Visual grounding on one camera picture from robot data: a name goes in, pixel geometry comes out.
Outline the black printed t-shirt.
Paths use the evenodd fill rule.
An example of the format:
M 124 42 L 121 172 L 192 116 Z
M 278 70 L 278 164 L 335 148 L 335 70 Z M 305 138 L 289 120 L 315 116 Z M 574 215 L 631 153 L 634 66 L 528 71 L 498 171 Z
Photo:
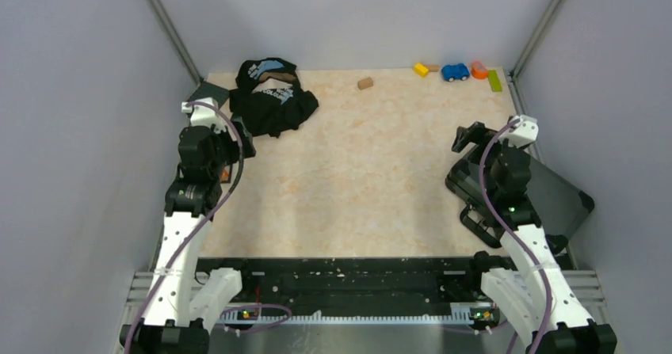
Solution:
M 242 63 L 229 109 L 252 135 L 278 138 L 299 129 L 318 109 L 317 97 L 301 87 L 296 69 L 296 64 L 277 57 Z

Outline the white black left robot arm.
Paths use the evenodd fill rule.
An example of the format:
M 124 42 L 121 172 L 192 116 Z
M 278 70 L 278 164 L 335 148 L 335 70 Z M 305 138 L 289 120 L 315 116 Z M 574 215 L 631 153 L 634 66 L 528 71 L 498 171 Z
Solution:
M 120 331 L 126 353 L 206 353 L 226 305 L 232 299 L 244 301 L 254 291 L 251 276 L 219 268 L 192 292 L 215 214 L 238 188 L 244 163 L 256 150 L 242 121 L 225 115 L 215 99 L 187 101 L 181 110 L 189 124 L 179 136 L 179 161 L 165 195 L 162 240 L 149 292 Z

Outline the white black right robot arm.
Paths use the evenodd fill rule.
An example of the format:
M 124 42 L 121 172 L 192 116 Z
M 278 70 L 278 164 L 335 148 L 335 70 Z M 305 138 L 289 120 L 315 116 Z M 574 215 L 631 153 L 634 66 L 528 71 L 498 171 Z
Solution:
M 459 127 L 452 151 L 474 148 L 445 178 L 465 202 L 460 221 L 492 248 L 503 248 L 514 263 L 484 251 L 475 254 L 464 279 L 467 294 L 489 299 L 514 329 L 527 353 L 615 353 L 617 335 L 581 304 L 555 259 L 557 248 L 544 230 L 528 195 L 537 121 L 512 116 L 499 130 L 481 122 Z

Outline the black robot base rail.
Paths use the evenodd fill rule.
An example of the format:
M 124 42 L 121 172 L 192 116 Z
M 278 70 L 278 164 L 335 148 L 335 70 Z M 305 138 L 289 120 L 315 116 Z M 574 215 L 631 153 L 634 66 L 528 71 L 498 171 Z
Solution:
M 448 316 L 486 297 L 471 257 L 201 258 L 196 273 L 233 268 L 236 303 L 288 307 L 295 316 Z

